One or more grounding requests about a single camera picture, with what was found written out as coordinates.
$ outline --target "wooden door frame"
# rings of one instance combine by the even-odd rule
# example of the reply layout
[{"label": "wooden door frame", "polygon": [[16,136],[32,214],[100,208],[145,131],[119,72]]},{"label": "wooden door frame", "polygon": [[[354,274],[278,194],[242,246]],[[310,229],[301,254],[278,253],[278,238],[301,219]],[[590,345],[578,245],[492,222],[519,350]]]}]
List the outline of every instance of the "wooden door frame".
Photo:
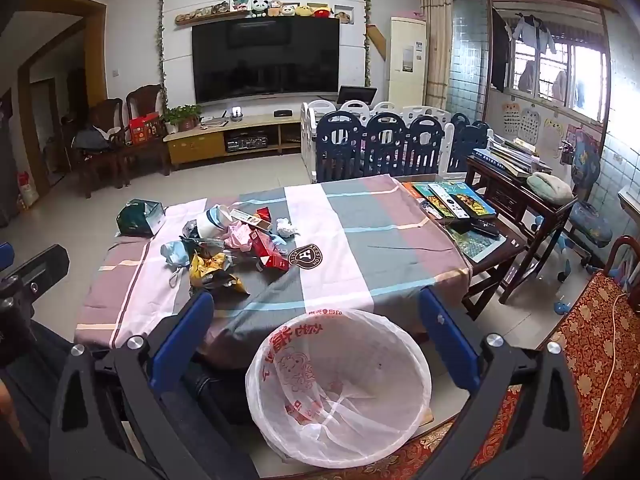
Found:
[{"label": "wooden door frame", "polygon": [[30,85],[31,89],[33,89],[33,87],[36,85],[47,86],[47,92],[49,94],[49,111],[51,114],[51,121],[53,123],[53,137],[56,141],[56,151],[58,152],[58,158],[60,160],[60,170],[62,170],[64,174],[67,174],[71,171],[71,166],[69,163],[69,154],[66,152],[65,143],[62,136],[62,126],[60,125],[56,79],[54,77],[50,77],[47,79],[41,79],[39,81],[33,81]]},{"label": "wooden door frame", "polygon": [[29,161],[33,183],[40,196],[49,192],[45,164],[40,156],[40,143],[33,120],[30,72],[33,64],[63,41],[84,30],[84,70],[87,102],[91,107],[107,97],[104,72],[104,24],[106,6],[92,0],[25,0],[20,10],[36,10],[81,16],[82,19],[66,28],[44,44],[18,69],[18,113],[22,126],[24,149]]}]

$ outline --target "cabinet drawer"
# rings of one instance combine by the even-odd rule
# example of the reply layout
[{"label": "cabinet drawer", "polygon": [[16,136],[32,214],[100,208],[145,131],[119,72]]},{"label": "cabinet drawer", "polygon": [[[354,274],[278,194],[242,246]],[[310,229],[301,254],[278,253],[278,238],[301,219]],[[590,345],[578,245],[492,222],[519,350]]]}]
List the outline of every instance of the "cabinet drawer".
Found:
[{"label": "cabinet drawer", "polygon": [[513,219],[519,220],[526,206],[513,196],[509,187],[501,186],[497,182],[487,185],[485,199],[498,211]]},{"label": "cabinet drawer", "polygon": [[225,139],[222,132],[170,140],[167,144],[172,164],[226,155]]}]

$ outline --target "window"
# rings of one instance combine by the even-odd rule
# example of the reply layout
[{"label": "window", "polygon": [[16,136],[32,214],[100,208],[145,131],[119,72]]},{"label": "window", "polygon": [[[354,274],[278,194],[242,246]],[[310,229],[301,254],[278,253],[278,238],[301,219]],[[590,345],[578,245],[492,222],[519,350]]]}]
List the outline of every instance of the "window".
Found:
[{"label": "window", "polygon": [[556,43],[555,54],[548,48],[536,53],[520,40],[512,49],[514,90],[602,122],[607,94],[605,54],[571,42]]},{"label": "window", "polygon": [[535,73],[536,49],[516,40],[513,59],[513,87],[522,92],[533,93]]},{"label": "window", "polygon": [[569,73],[569,46],[556,43],[556,53],[549,47],[540,54],[539,94],[543,99],[564,105],[566,102],[567,75]]},{"label": "window", "polygon": [[575,92],[572,108],[590,119],[602,122],[607,100],[606,56],[584,46],[574,49]]}]

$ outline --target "red patterned sofa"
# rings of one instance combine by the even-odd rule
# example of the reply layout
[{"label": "red patterned sofa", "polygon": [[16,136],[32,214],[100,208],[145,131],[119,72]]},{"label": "red patterned sofa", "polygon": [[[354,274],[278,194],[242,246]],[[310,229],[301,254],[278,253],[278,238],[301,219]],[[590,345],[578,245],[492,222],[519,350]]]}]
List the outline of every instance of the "red patterned sofa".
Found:
[{"label": "red patterned sofa", "polygon": [[[620,245],[630,245],[640,259],[640,245],[621,237],[613,245],[603,272],[594,275],[571,312],[548,340],[564,349],[575,378],[582,417],[585,478],[638,478],[630,465],[640,452],[640,317],[627,296],[607,277]],[[490,460],[506,433],[519,395],[512,386],[502,409],[474,461]],[[409,480],[433,454],[455,417],[418,436],[392,455],[373,464],[289,476],[296,480]]]}]

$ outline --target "striped tablecloth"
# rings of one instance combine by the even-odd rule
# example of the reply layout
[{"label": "striped tablecloth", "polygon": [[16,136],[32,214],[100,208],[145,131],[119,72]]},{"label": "striped tablecloth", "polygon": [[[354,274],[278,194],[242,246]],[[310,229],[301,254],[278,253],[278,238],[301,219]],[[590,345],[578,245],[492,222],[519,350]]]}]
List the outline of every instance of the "striped tablecloth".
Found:
[{"label": "striped tablecloth", "polygon": [[181,271],[171,287],[173,271],[160,247],[216,204],[249,213],[268,206],[274,222],[289,218],[300,231],[287,243],[289,251],[315,244],[322,254],[313,269],[232,268],[249,296],[224,290],[215,298],[200,351],[216,366],[248,366],[275,328],[311,310],[359,308],[387,316],[411,333],[423,332],[417,311],[421,288],[432,286],[447,303],[459,303],[468,290],[466,259],[388,175],[281,187],[174,205],[154,238],[117,238],[84,300],[75,340],[114,348],[178,312],[189,298],[188,272]]}]

